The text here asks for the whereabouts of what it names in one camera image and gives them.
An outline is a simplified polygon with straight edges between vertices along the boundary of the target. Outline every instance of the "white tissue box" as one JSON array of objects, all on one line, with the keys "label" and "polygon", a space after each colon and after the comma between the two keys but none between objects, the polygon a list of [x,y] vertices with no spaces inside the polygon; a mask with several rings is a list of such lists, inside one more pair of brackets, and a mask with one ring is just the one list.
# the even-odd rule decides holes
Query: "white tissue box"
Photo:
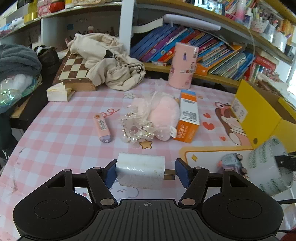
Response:
[{"label": "white tissue box", "polygon": [[75,91],[66,88],[63,83],[58,83],[46,90],[48,101],[68,102]]}]

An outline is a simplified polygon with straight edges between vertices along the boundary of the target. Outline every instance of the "pink fluffy object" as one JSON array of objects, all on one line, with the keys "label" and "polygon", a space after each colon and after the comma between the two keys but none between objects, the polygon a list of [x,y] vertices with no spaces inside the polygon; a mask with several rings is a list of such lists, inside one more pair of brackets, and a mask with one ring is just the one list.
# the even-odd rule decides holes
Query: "pink fluffy object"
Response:
[{"label": "pink fluffy object", "polygon": [[170,127],[176,127],[180,119],[180,107],[172,96],[164,95],[153,103],[147,103],[143,98],[135,98],[132,105],[138,107],[138,114],[143,114],[147,105],[151,104],[148,120],[157,129],[155,137],[167,141],[170,138]]}]

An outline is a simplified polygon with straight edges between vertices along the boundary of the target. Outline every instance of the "orange and white medicine box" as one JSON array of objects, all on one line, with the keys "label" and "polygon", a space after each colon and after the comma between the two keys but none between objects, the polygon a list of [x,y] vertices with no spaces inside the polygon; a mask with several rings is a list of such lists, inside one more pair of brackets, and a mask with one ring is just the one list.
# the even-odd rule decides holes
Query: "orange and white medicine box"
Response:
[{"label": "orange and white medicine box", "polygon": [[180,111],[181,116],[176,127],[177,137],[174,139],[191,143],[200,125],[195,92],[181,90]]}]

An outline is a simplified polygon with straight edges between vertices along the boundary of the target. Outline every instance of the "open cardboard box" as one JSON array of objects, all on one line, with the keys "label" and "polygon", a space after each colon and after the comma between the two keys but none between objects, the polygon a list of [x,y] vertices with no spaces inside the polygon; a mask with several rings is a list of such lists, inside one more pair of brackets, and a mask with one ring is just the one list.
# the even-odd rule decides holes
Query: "open cardboard box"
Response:
[{"label": "open cardboard box", "polygon": [[296,151],[296,120],[291,109],[276,94],[242,81],[231,109],[241,123],[253,148],[276,136],[288,152]]}]

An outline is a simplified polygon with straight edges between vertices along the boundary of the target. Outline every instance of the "purple book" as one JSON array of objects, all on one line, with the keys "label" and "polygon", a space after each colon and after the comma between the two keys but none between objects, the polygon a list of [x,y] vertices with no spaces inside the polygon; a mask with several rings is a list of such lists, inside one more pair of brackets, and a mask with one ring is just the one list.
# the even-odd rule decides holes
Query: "purple book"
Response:
[{"label": "purple book", "polygon": [[176,30],[171,32],[168,36],[166,36],[162,41],[160,41],[158,44],[154,46],[153,49],[151,49],[147,54],[145,54],[142,58],[142,62],[148,62],[151,58],[153,58],[154,55],[156,55],[159,50],[168,42],[171,38],[176,36],[178,33],[180,33],[183,29],[185,29],[184,26],[178,27]]}]

